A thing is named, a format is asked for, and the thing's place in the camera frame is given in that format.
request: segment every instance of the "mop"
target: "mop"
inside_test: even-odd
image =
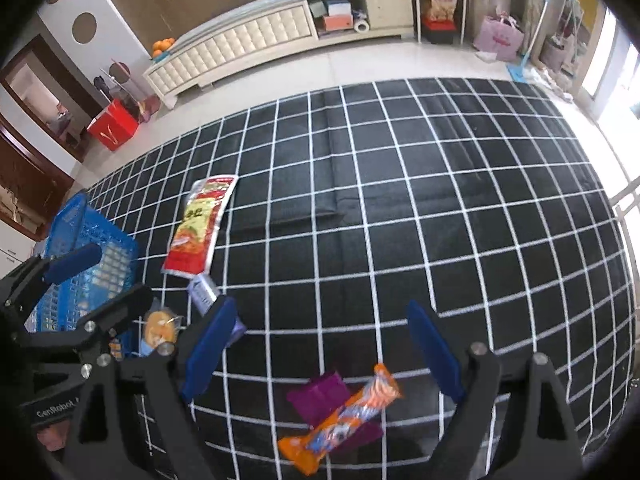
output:
[[[533,33],[531,37],[531,41],[529,41],[529,48],[527,49],[522,61],[519,65],[507,65],[507,70],[509,74],[511,74],[511,78],[516,83],[526,83],[527,80],[524,78],[524,67],[526,67],[529,62],[529,57],[531,56],[531,51],[533,50],[533,45],[536,43],[536,38],[538,37],[538,33],[540,32],[540,27],[542,27],[542,20],[545,19],[546,8],[549,5],[549,0],[545,0],[545,3],[542,7],[542,12],[540,13],[540,19],[538,20],[538,24],[536,25],[536,31]]]

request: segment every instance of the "round snack package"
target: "round snack package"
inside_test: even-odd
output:
[[[164,342],[175,343],[178,341],[181,321],[182,316],[176,316],[170,309],[160,306],[160,302],[154,300],[152,309],[145,316],[140,354],[149,355]]]

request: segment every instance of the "red snack bag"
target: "red snack bag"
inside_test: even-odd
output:
[[[218,175],[193,184],[162,272],[188,280],[209,273],[220,221],[237,181],[235,175]]]

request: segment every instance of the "purple snack wrapper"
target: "purple snack wrapper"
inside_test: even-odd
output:
[[[338,372],[327,372],[310,380],[301,388],[291,390],[287,400],[302,419],[312,428],[322,424],[336,409],[340,408],[351,393],[342,382]],[[351,451],[382,437],[383,431],[376,422],[366,422],[338,446],[333,453]]]

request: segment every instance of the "black grid mat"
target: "black grid mat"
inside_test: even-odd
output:
[[[408,338],[410,299],[507,367],[548,354],[585,449],[617,421],[634,341],[620,232],[580,144],[537,89],[418,79],[313,92],[203,125],[100,181],[91,204],[135,236],[140,278],[188,322],[198,313],[186,281],[159,271],[185,193],[222,173],[241,179],[212,276],[249,332],[192,413],[229,478],[300,478],[276,446],[306,432],[287,391],[331,369],[358,389],[382,361],[404,392],[383,413],[385,436],[332,457],[318,478],[417,478],[454,405]]]

